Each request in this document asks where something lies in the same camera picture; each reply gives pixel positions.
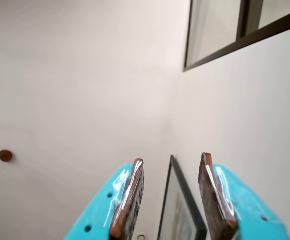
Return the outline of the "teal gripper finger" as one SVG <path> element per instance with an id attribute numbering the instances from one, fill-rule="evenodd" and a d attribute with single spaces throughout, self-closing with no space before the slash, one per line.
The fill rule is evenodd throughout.
<path id="1" fill-rule="evenodd" d="M 279 217 L 235 173 L 201 155 L 198 184 L 212 240 L 287 240 Z"/>
<path id="2" fill-rule="evenodd" d="M 144 162 L 124 164 L 85 207 L 64 239 L 130 240 L 144 190 Z"/>

